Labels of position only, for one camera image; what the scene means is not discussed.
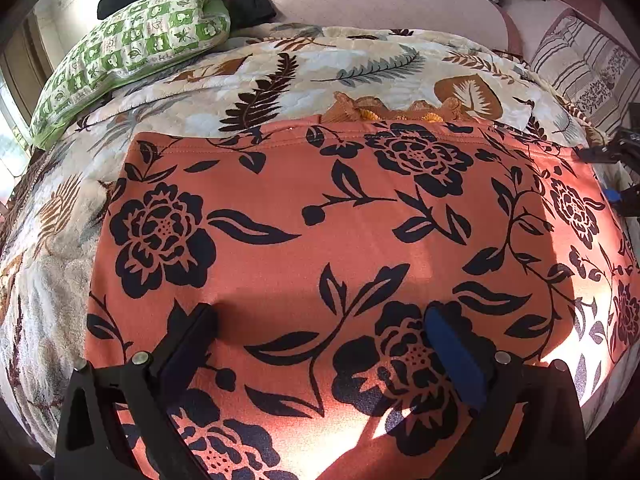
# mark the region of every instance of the orange floral cloth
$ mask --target orange floral cloth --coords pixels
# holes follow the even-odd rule
[[[415,480],[470,421],[425,309],[564,359],[584,403],[638,339],[638,273],[591,168],[500,123],[142,133],[102,228],[86,357],[121,364],[215,305],[219,337],[169,409],[211,478]]]

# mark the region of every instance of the blue gripper pad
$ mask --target blue gripper pad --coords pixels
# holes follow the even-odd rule
[[[493,355],[478,355],[486,345],[476,346],[470,331],[460,330],[453,316],[447,315],[444,304],[430,306],[424,313],[424,330],[431,346],[451,378],[460,399],[468,406],[481,410],[487,398],[488,382],[493,375],[487,367],[487,358]]]

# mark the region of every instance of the orange fabric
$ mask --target orange fabric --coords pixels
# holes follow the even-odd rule
[[[216,480],[432,475],[470,421],[422,331],[434,301],[497,349],[564,359],[586,402],[640,332],[638,266],[591,168],[498,123],[318,121],[137,135],[86,357],[121,364],[216,304],[170,409]]]

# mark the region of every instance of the green checkered pillow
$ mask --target green checkered pillow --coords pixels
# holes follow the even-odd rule
[[[44,150],[87,105],[226,41],[229,13],[221,0],[139,0],[97,25],[60,62],[31,120]]]

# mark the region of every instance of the silver bolt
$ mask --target silver bolt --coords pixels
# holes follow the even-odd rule
[[[556,368],[556,370],[560,370],[561,372],[565,372],[569,369],[566,363],[564,361],[561,361],[560,359],[556,359],[554,361],[554,367]]]
[[[76,372],[81,372],[86,367],[86,359],[76,359],[74,361],[74,370]]]
[[[502,350],[495,353],[494,359],[501,365],[508,365],[511,362],[511,356],[507,354],[507,352],[503,352]]]
[[[131,362],[135,365],[143,365],[149,361],[149,352],[136,352],[131,358]]]

